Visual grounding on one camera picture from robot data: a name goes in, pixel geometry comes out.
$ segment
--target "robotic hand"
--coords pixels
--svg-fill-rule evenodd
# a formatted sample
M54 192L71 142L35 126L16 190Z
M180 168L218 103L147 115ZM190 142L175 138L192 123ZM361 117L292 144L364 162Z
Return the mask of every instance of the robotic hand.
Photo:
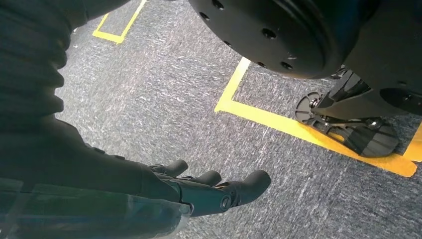
M221 176L216 171L208 171L198 178L175 178L188 168L182 160L167 167L153 165L151 168L160 179L179 192L180 203L191 205L192 217L223 213L232 207L253 202L271 184L270 177L262 170L253 172L244 181L218 184Z
M184 161L147 166L108 155L55 118L72 30L127 1L1 1L0 239L167 236L188 217L250 203L270 185L264 171L221 184L215 171L176 178Z

